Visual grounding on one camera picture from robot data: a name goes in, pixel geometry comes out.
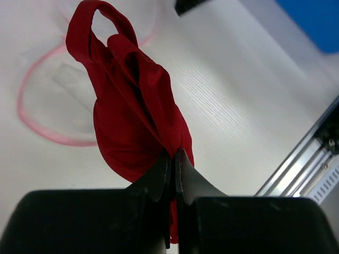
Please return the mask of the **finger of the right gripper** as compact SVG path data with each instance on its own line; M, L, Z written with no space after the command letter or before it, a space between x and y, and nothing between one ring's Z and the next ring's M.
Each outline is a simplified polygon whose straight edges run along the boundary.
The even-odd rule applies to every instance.
M176 0L174 9L177 15L181 16L207 1L208 0Z

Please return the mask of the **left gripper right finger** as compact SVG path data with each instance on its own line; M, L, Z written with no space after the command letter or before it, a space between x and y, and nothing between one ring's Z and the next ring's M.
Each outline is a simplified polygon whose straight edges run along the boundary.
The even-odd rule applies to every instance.
M228 196L175 156L179 253L338 253L321 208L311 199Z

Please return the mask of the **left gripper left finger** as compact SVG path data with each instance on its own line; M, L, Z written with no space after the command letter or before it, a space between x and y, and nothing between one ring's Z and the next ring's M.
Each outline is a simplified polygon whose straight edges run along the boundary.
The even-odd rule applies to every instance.
M125 189L29 192L7 223L1 253L165 253L171 173L162 152Z

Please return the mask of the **red bra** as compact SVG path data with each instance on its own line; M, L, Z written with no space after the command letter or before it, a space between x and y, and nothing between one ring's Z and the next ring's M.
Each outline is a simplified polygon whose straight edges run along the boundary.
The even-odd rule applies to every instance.
M66 46L87 70L96 95L97 144L118 175L135 182L162 151L174 157L184 149L193 161L192 138L170 76L139 49L124 15L104 1L80 2Z

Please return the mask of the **pink trimmed mesh laundry bag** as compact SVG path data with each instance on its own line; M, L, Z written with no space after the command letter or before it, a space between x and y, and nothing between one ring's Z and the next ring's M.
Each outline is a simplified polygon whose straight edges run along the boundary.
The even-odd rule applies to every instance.
M79 2L56 1L56 21L68 25ZM160 16L159 1L107 2L127 17L140 46L152 38ZM95 11L92 30L103 42L118 33L99 11ZM93 147L95 93L85 68L68 53L65 38L63 34L23 54L17 115L30 130L51 142Z

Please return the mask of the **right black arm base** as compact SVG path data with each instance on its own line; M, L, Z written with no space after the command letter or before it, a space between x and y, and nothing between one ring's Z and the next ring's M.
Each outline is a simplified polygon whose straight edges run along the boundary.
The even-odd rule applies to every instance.
M317 130L315 137L333 155L338 155L338 110L334 110Z

